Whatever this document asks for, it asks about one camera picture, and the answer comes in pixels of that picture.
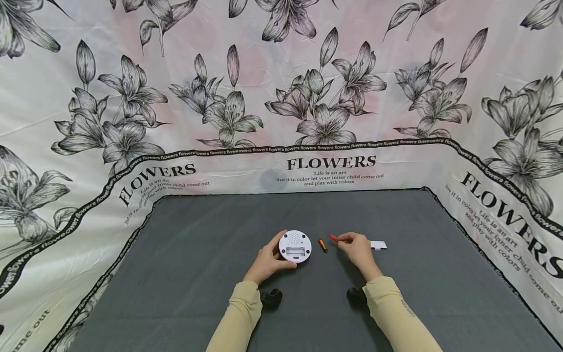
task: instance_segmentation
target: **lily illustration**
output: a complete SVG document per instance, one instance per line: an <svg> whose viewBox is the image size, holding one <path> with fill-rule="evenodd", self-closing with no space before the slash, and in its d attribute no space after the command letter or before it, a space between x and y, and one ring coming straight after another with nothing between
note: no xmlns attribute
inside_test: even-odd
<svg viewBox="0 0 563 352"><path fill-rule="evenodd" d="M520 25L530 30L547 28L555 22L562 7L561 0L540 0Z"/></svg>
<svg viewBox="0 0 563 352"><path fill-rule="evenodd" d="M193 81L191 81L191 84L186 84L185 87L172 84L172 87L168 89L185 102L193 111L203 115L207 109L208 98L218 102L225 102L224 97L216 95L217 88L222 80L222 78L218 81L216 78L212 78L207 84L204 84L199 77L195 77Z"/></svg>
<svg viewBox="0 0 563 352"><path fill-rule="evenodd" d="M146 86L145 71L125 55L121 57L121 70L121 78L112 74L101 74L98 80L121 94L120 107L123 108L125 118L139 114L146 118L150 126L154 125L157 115L150 104L167 103L168 99L158 90Z"/></svg>
<svg viewBox="0 0 563 352"><path fill-rule="evenodd" d="M319 0L256 0L256 3L266 12L270 12L270 21L262 33L262 40L266 42L283 41L292 28L307 38L316 36L315 25L309 19L305 10Z"/></svg>
<svg viewBox="0 0 563 352"><path fill-rule="evenodd" d="M17 227L22 240L2 249L0 258L41 243L57 233L55 227L34 212L69 192L65 185L51 182L55 178L72 182L59 171L47 171L39 179L16 154L0 146L0 222L3 226Z"/></svg>
<svg viewBox="0 0 563 352"><path fill-rule="evenodd" d="M51 150L57 154L73 155L105 147L99 116L105 110L107 98L97 103L94 97L81 88L76 88L75 94L78 100L72 98L69 104L70 121L55 121L59 132L65 136L51 146Z"/></svg>
<svg viewBox="0 0 563 352"><path fill-rule="evenodd" d="M104 163L113 163L109 177L125 170L129 164L142 155L162 155L164 150L156 144L141 142L146 129L138 123L128 123L118 128L111 122L104 122L104 135L111 141L104 149Z"/></svg>
<svg viewBox="0 0 563 352"><path fill-rule="evenodd" d="M414 102L428 85L430 79L430 65L429 63L422 65L420 68L415 67L411 71L399 69L395 72L397 83L403 89L406 97Z"/></svg>
<svg viewBox="0 0 563 352"><path fill-rule="evenodd" d="M62 11L55 0L47 1ZM0 0L0 57L8 55L12 59L23 55L24 39L52 52L60 50L59 43L29 15L42 8L43 0Z"/></svg>
<svg viewBox="0 0 563 352"><path fill-rule="evenodd" d="M222 148L235 148L238 146L254 146L248 140L234 142L235 132L256 132L253 122L264 127L262 119L255 115L244 114L244 96L242 92L229 93L225 103L217 102L209 106L205 111L202 122L210 123L219 131L218 139L201 140L199 142L208 146L220 146Z"/></svg>
<svg viewBox="0 0 563 352"><path fill-rule="evenodd" d="M533 128L524 137L524 144L511 139L499 141L493 150L500 158L484 160L489 168L508 178L539 212L549 216L553 212L553 201L537 180L563 172L563 155L557 150L539 148L540 132Z"/></svg>
<svg viewBox="0 0 563 352"><path fill-rule="evenodd" d="M352 101L354 103L353 115L365 113L363 109L366 92L380 92L387 88L386 82L372 74L376 64L376 55L368 42L362 44L353 65L345 59L335 59L332 61L332 64L345 80L340 93L339 103Z"/></svg>
<svg viewBox="0 0 563 352"><path fill-rule="evenodd" d="M457 104L466 86L466 78L456 78L444 88L435 86L421 94L409 110L416 109L423 118L461 123L465 116L469 122L471 108L467 104Z"/></svg>
<svg viewBox="0 0 563 352"><path fill-rule="evenodd" d="M511 140L529 124L541 122L563 110L563 104L551 105L555 95L552 77L526 84L513 93L504 87L498 100L485 97L481 101L483 111L501 127Z"/></svg>
<svg viewBox="0 0 563 352"><path fill-rule="evenodd" d="M334 145L354 143L356 135L342 128L348 121L350 112L344 108L337 108L333 112L326 104L315 107L313 121L302 121L297 126L297 132L304 137L296 141L297 145Z"/></svg>
<svg viewBox="0 0 563 352"><path fill-rule="evenodd" d="M431 117L424 117L418 123L417 127L395 127L394 130L403 135L414 136L417 138L452 138L450 132L443 128L437 128L433 131L430 131L435 123L435 119Z"/></svg>
<svg viewBox="0 0 563 352"><path fill-rule="evenodd" d="M303 92L297 88L298 84L304 84L304 82L304 77L300 75L293 80L288 91L276 89L278 101L266 102L265 105L268 110L274 114L306 120L309 101Z"/></svg>

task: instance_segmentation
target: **person's right hand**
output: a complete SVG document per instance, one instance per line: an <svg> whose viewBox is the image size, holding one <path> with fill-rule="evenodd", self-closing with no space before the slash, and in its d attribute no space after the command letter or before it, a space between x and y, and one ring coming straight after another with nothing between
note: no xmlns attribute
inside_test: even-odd
<svg viewBox="0 0 563 352"><path fill-rule="evenodd" d="M350 261L360 269L366 282L383 276L373 258L369 239L359 233L347 232L338 236L338 240L338 248L346 252Z"/></svg>

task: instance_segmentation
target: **round speaker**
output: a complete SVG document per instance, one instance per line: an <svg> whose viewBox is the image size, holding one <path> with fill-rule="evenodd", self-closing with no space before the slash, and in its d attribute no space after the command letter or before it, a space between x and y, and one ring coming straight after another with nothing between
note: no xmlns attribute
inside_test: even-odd
<svg viewBox="0 0 563 352"><path fill-rule="evenodd" d="M303 263L311 255L311 240L301 231L287 231L278 243L281 256L294 263Z"/></svg>

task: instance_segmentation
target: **long sleeve shirt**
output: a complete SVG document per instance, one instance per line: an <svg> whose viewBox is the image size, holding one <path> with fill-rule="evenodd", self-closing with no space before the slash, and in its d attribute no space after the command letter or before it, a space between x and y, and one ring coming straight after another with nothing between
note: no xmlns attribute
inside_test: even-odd
<svg viewBox="0 0 563 352"><path fill-rule="evenodd" d="M395 352L442 352L428 329L406 304L390 277L368 282L363 290L372 318ZM258 285L240 282L205 352L245 352L262 314Z"/></svg>

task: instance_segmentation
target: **black object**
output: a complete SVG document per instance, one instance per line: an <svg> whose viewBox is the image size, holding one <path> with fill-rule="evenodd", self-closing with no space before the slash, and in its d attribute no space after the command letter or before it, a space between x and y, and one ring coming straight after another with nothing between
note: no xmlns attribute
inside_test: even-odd
<svg viewBox="0 0 563 352"><path fill-rule="evenodd" d="M365 296L363 289L349 288L348 291L346 291L346 298L348 298L348 302L350 302L351 305L363 306L368 304L368 298Z"/></svg>
<svg viewBox="0 0 563 352"><path fill-rule="evenodd" d="M265 309L277 309L282 303L282 297L282 292L277 288L270 293L260 291L260 301Z"/></svg>

